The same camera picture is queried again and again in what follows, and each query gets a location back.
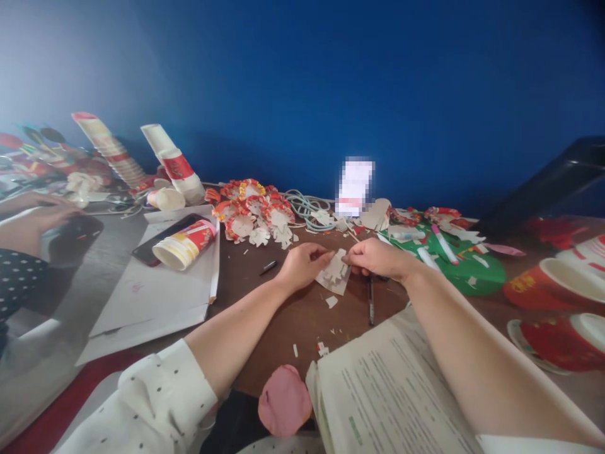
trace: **green paper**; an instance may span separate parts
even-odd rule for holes
[[[429,253],[431,255],[437,254],[439,256],[438,259],[435,259],[435,263],[439,266],[447,279],[454,284],[458,290],[460,290],[460,293],[466,296],[481,296],[495,293],[502,288],[506,282],[506,271],[498,259],[489,253],[479,254],[476,252],[467,252],[464,254],[464,259],[460,259],[458,257],[460,261],[459,265],[452,265],[447,259],[446,253],[443,251],[443,249],[441,249],[439,240],[431,230],[430,226],[431,224],[429,224],[428,221],[422,220],[420,224],[416,226],[416,228],[426,232],[427,235],[430,234],[429,240],[426,244],[426,246],[429,248]],[[473,243],[470,241],[462,241],[457,236],[450,235],[448,232],[442,231],[441,233],[456,255],[463,250],[473,247]],[[414,252],[417,254],[418,259],[420,260],[420,256],[418,255],[417,251],[419,248],[424,247],[424,245],[414,244],[413,241],[400,243],[394,238],[388,238],[387,230],[383,230],[380,232],[380,234],[389,239],[391,244],[394,246]],[[490,267],[486,268],[482,263],[475,260],[473,258],[474,255],[481,257]],[[468,279],[471,276],[474,276],[477,279],[476,284],[473,286],[474,288],[468,284]]]

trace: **forearm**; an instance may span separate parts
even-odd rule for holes
[[[275,279],[266,282],[185,337],[217,396],[231,386],[290,293]]]
[[[476,433],[605,445],[580,409],[441,273],[423,270],[403,284]]]

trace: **white polka dot sleeve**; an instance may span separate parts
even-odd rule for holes
[[[217,402],[181,339],[126,369],[118,390],[57,451],[185,453]]]

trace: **pen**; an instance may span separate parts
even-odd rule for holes
[[[437,265],[435,263],[435,261],[430,256],[429,251],[427,250],[426,247],[418,248],[418,250],[416,252],[418,252],[422,261],[425,262],[431,268],[433,268],[433,270],[441,271],[441,269],[439,268],[439,265]]]
[[[436,225],[433,225],[431,228],[433,229],[433,233],[435,233],[435,236],[439,240],[439,244],[441,245],[443,252],[446,253],[447,259],[450,262],[452,262],[452,265],[458,265],[460,262],[458,261],[458,259],[454,255],[454,253],[452,252],[452,248],[449,247],[449,244],[447,244],[447,241],[443,237],[443,234],[441,233],[441,230],[439,230],[439,227],[437,227]]]
[[[277,260],[274,260],[273,262],[269,263],[268,265],[266,265],[263,270],[260,272],[259,276],[262,276],[264,273],[266,273],[267,271],[272,270],[273,268],[275,268],[277,266]]]
[[[370,302],[370,326],[374,326],[374,279],[370,276],[367,287],[367,299]]]

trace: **book page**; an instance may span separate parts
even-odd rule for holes
[[[336,454],[482,452],[413,326],[397,314],[319,360]]]

